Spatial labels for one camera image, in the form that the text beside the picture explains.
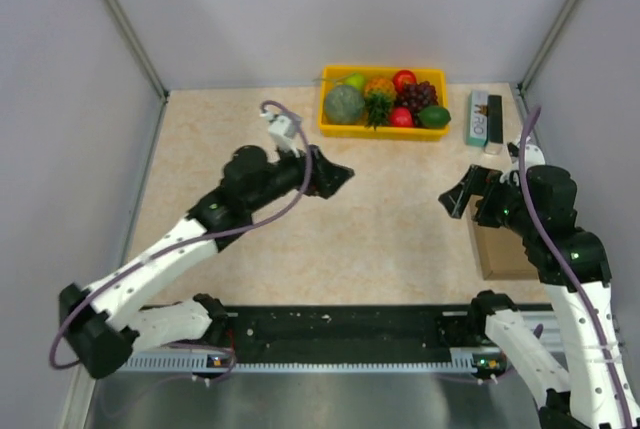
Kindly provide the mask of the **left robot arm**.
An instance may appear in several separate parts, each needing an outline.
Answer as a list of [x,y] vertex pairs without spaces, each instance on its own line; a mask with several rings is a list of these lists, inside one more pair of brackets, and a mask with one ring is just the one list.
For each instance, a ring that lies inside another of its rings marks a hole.
[[86,288],[71,284],[61,291],[61,335],[92,378],[113,374],[139,352],[185,341],[220,343],[228,315],[219,300],[196,294],[162,307],[149,308],[147,302],[255,229],[255,212],[289,192],[329,199],[355,174],[315,145],[299,154],[281,150],[278,156],[271,162],[258,146],[237,149],[219,186],[146,252]]

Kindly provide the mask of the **brown cardboard box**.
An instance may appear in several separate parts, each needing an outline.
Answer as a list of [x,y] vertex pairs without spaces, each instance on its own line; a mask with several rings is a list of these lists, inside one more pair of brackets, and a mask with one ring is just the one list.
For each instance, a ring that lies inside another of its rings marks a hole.
[[476,259],[484,280],[538,280],[536,268],[528,261],[522,239],[505,228],[479,226],[473,219],[478,196],[472,196],[465,211]]

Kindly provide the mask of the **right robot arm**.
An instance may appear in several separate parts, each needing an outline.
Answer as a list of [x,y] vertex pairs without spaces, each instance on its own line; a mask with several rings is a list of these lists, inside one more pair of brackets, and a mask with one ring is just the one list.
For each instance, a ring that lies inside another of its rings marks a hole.
[[520,237],[551,301],[566,363],[560,365],[505,294],[480,292],[466,329],[476,343],[496,344],[525,382],[543,428],[636,428],[639,404],[629,385],[611,311],[611,271],[603,243],[576,224],[577,185],[559,167],[522,175],[472,165],[438,201],[462,217]]

